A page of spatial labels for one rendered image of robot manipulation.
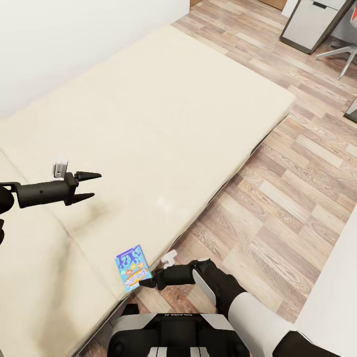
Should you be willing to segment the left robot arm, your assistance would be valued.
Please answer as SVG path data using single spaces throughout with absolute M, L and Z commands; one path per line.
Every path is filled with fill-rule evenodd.
M 67 172 L 68 160 L 55 159 L 50 182 L 21 185 L 16 181 L 0 182 L 0 215 L 9 211 L 14 204 L 12 192 L 16 192 L 20 208 L 63 201 L 65 206 L 93 197 L 95 193 L 75 194 L 81 181 L 101 178 L 98 173 L 77 171 L 74 176 Z M 11 186 L 6 189 L 5 186 Z M 4 240 L 4 219 L 0 219 L 0 244 Z

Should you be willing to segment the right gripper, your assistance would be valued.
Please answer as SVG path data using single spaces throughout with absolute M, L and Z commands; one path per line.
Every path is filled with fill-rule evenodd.
M 157 286 L 158 290 L 163 290 L 166 286 L 184 285 L 179 277 L 179 269 L 183 264 L 169 266 L 156 271 L 152 278 L 139 281 L 139 285 L 154 288 Z

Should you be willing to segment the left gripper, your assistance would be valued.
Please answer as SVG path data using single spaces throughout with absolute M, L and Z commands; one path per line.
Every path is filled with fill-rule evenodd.
M 65 173 L 64 180 L 37 183 L 40 190 L 41 205 L 63 201 L 65 206 L 69 206 L 93 197 L 95 193 L 75 194 L 76 186 L 79 186 L 81 181 L 101 177 L 102 175 L 98 173 L 77 171 L 74 176 L 72 172 Z

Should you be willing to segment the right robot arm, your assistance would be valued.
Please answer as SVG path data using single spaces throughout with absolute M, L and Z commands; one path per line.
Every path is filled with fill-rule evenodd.
M 174 265 L 177 255 L 175 250 L 166 253 L 161 259 L 168 262 L 164 268 L 139 285 L 163 290 L 171 285 L 197 284 L 222 311 L 251 357 L 341 357 L 319 347 L 303 330 L 258 301 L 210 258 Z

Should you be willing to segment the board game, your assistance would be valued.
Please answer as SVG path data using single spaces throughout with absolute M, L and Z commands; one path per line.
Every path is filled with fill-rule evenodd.
M 139 286 L 139 281 L 152 278 L 140 244 L 115 257 L 126 293 Z

